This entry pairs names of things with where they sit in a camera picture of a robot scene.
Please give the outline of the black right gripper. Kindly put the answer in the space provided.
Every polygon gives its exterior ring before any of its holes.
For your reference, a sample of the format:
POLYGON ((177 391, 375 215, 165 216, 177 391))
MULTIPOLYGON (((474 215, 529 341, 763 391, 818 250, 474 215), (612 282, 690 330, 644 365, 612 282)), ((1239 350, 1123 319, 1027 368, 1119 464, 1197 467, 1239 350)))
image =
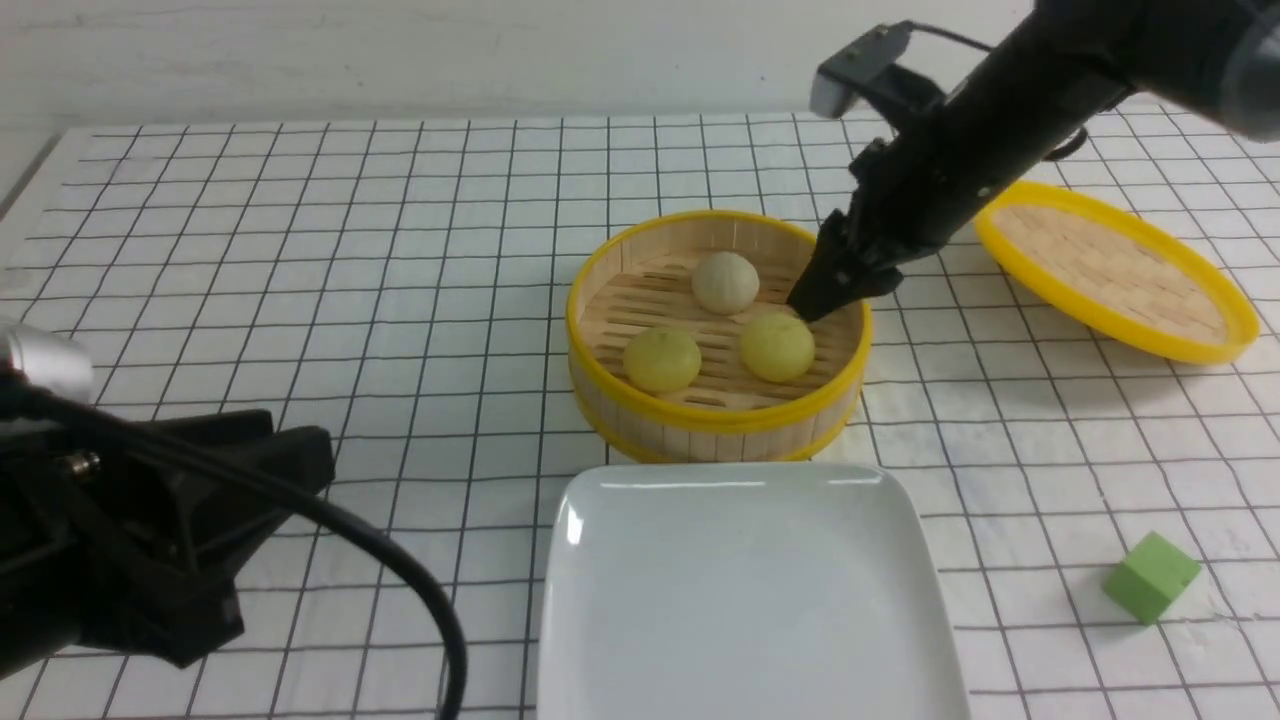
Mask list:
POLYGON ((850 218, 820 223, 786 300, 806 323, 896 291, 896 266, 941 250, 1051 150, 1051 97, 1024 77, 980 74, 947 99, 914 70, 882 70, 865 88, 897 133, 855 159, 850 218))

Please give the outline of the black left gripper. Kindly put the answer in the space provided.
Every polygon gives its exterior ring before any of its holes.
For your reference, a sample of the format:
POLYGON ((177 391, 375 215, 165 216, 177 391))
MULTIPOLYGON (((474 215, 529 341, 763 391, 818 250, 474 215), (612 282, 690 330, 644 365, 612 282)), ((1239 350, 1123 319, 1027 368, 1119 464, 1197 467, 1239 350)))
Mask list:
POLYGON ((236 578, 285 510, 49 421, 1 451, 3 667, 73 644, 188 667, 244 633, 236 578))

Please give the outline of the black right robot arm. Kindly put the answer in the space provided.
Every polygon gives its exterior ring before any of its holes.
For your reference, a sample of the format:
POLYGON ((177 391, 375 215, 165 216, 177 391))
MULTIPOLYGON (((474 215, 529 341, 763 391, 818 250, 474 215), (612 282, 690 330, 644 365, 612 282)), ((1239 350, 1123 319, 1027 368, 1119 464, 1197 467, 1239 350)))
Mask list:
POLYGON ((810 109, 838 119, 863 100, 895 137, 852 159, 850 204, 820 223, 788 306, 812 323, 892 293, 902 264, 1134 94, 1276 141, 1277 22, 1275 1, 1038 1, 954 91, 900 64, 916 22, 867 31, 820 63, 810 109))

